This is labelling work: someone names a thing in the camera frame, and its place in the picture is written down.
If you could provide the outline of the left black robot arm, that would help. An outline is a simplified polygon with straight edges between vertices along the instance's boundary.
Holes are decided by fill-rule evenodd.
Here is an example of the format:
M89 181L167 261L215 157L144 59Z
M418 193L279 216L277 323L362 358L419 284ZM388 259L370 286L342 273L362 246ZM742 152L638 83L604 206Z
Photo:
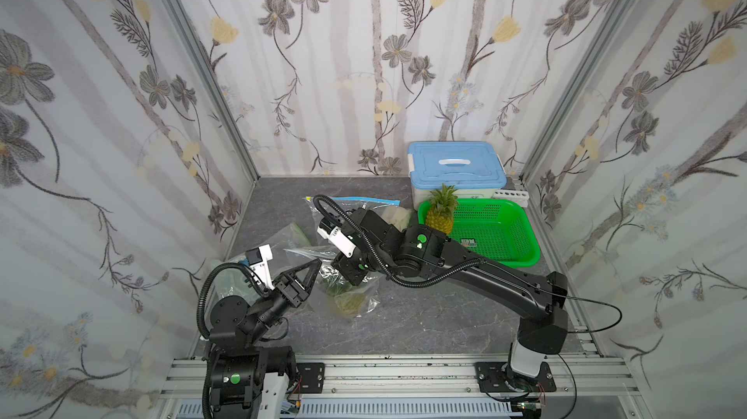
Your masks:
M309 299L321 267L320 259L312 259L283 271L270 291L261 290L259 277L242 263L221 263L207 275L196 307L198 331L210 346L202 387L205 418L258 417L268 373L286 376L290 393L301 387L293 348L260 344L268 340L268 331L285 319L288 310ZM227 270L239 271L260 290L260 298L249 303L242 296L226 296L206 315L212 283Z

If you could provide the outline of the blue lid storage box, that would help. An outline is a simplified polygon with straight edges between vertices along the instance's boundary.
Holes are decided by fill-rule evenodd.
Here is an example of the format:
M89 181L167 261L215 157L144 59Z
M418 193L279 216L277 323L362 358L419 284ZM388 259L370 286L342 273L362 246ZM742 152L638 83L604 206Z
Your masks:
M502 162L488 142L412 142L408 147L412 205L453 186L460 198L490 198L507 185Z

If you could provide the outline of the pineapple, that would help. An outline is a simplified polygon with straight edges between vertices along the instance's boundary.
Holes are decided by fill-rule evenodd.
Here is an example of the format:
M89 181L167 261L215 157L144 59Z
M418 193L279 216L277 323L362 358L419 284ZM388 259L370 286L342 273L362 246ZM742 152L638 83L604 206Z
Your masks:
M323 275L321 285L326 304L340 318L357 318L369 307L369 298L364 288L352 286L336 272Z
M443 184L439 189L433 189L430 191L429 202L426 226L449 235L454 227L454 213L458 207L456 187Z

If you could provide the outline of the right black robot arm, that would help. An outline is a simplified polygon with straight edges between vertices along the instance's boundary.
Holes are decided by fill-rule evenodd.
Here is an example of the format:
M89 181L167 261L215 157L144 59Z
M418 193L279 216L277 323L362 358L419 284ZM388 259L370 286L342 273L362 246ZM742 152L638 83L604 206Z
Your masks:
M492 261L426 224L397 230L377 213L346 211L327 195L315 195L312 203L322 216L319 234L338 250L332 266L350 285L371 273L408 289L453 280L517 313L519 328L505 366L513 387L538 384L546 358L558 356L571 335L563 274L533 275Z

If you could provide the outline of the green plastic basket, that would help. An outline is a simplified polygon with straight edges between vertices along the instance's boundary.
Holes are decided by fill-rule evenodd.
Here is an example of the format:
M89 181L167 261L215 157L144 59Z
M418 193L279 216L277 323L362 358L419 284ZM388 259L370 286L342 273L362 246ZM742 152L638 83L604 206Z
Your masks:
M420 204L420 224L425 224L429 208L429 201ZM541 257L527 214L512 201L459 198L449 237L468 251L513 268L531 267Z

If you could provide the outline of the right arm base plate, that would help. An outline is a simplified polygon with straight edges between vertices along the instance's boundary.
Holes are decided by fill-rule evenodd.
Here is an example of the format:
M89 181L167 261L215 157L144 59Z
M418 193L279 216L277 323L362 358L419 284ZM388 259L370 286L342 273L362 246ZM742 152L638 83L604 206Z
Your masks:
M482 393L526 394L555 392L558 388L547 362L540 364L536 379L527 379L518 374L508 374L507 362L478 362L474 364L475 376Z

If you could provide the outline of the green zip bag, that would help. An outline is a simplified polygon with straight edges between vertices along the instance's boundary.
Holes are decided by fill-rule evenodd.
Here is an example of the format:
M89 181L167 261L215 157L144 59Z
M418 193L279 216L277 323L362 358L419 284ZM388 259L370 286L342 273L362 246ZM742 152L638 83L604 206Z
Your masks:
M249 267L267 289L271 290L274 287L272 280L282 271L295 266L295 263L291 263L286 251L310 245L311 242L302 229L292 223L270 236L260 246L235 255L229 259L229 263L240 263ZM216 276L208 292L206 308L212 308L214 304L227 296L240 296L248 303L254 303L260 298L260 294L247 281L245 275L236 269L224 270Z

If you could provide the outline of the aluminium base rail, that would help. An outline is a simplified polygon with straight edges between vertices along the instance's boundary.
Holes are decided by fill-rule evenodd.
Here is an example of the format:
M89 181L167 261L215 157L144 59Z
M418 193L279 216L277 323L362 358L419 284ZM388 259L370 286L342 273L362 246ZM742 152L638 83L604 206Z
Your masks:
M326 365L323 392L284 395L270 375L262 418L650 418L641 391L620 358L566 353L546 361L558 388L519 405L508 394L482 393L474 364L498 355L301 356Z

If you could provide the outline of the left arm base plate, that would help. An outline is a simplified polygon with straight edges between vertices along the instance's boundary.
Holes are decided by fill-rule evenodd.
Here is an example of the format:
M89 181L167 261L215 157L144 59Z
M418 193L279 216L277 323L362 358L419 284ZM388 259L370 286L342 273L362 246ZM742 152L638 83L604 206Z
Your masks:
M291 390L295 395L317 395L323 392L326 365L324 363L301 363L297 365L297 379Z

